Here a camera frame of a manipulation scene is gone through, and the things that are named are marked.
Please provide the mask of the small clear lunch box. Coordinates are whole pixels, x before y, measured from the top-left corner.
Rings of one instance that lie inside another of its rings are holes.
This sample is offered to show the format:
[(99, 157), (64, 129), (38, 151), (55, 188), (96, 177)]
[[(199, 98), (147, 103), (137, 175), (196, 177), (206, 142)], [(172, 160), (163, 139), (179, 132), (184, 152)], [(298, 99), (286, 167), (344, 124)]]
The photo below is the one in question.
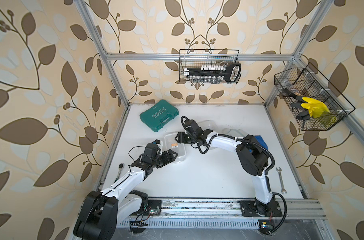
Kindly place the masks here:
[(175, 140), (176, 136), (177, 132), (165, 135), (162, 147), (162, 151), (172, 150), (178, 154), (175, 161), (173, 162), (174, 164), (183, 162), (187, 157), (187, 151), (185, 145), (178, 143)]

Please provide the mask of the clear lunch box teal seal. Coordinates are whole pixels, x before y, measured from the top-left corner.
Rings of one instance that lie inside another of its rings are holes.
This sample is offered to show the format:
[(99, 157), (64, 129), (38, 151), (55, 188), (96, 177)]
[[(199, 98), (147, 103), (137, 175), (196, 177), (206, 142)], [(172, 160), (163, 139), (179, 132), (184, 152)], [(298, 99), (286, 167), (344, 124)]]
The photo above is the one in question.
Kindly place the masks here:
[(216, 122), (212, 120), (201, 121), (199, 122), (199, 126), (202, 128), (204, 133), (207, 133), (208, 135), (216, 135), (222, 133)]

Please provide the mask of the lunch box lid teal seal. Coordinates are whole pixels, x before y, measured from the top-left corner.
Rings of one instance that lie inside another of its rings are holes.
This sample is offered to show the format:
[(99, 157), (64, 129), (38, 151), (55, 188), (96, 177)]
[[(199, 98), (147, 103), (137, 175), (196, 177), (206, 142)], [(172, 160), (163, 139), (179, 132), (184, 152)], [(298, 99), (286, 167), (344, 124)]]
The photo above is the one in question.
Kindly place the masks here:
[(229, 129), (229, 128), (223, 129), (223, 134), (229, 135), (229, 136), (232, 136), (235, 138), (244, 138), (248, 135), (247, 132), (245, 132), (241, 129)]

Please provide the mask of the blue cleaning cloth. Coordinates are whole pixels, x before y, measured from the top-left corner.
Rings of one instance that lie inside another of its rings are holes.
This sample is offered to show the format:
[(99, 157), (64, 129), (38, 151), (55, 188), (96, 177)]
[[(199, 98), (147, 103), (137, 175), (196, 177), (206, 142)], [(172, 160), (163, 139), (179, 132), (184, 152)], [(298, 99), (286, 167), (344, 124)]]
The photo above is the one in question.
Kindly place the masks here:
[(262, 136), (256, 135), (255, 138), (256, 138), (257, 144), (260, 149), (268, 150), (268, 146), (267, 146), (266, 142), (264, 141), (264, 139), (262, 138)]

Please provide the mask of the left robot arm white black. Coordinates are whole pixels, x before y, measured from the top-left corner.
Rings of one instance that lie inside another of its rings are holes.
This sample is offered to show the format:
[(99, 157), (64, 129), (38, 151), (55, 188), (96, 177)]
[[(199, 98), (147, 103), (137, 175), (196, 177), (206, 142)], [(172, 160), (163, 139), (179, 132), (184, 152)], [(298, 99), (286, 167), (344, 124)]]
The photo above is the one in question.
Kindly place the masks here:
[(160, 141), (145, 146), (144, 152), (129, 166), (129, 171), (100, 192), (85, 198), (73, 230), (82, 240), (110, 240), (120, 222), (132, 213), (146, 212), (148, 195), (135, 190), (153, 172), (176, 160), (173, 150), (162, 152)]

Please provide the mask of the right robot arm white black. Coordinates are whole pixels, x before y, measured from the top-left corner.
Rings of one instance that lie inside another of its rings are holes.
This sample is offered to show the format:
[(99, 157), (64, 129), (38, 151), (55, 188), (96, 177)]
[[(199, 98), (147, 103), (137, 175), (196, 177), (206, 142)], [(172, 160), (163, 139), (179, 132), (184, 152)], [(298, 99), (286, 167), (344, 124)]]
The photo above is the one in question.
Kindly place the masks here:
[(273, 199), (268, 172), (274, 167), (275, 159), (256, 136), (233, 137), (214, 130), (203, 130), (196, 121), (181, 117), (183, 132), (174, 138), (177, 143), (191, 145), (206, 154), (211, 147), (235, 153), (244, 171), (252, 176), (257, 204), (268, 205)]

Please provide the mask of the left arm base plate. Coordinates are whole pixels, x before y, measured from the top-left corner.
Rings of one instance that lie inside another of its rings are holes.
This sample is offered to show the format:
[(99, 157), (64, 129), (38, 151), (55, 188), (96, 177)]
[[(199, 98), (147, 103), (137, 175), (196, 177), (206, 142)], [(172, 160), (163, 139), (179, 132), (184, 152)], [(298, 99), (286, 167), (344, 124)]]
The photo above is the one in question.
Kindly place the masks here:
[(132, 215), (134, 216), (140, 216), (140, 215), (160, 215), (161, 213), (161, 205), (162, 200), (147, 200), (144, 203), (142, 203), (141, 207), (138, 211), (134, 212)]

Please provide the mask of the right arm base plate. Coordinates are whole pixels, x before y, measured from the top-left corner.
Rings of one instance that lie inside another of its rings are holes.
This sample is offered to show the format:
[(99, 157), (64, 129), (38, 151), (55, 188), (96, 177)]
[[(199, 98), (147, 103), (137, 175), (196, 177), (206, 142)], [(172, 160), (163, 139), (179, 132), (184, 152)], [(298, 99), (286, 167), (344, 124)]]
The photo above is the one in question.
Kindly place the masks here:
[(282, 217), (281, 207), (273, 197), (267, 204), (257, 199), (239, 201), (243, 217)]

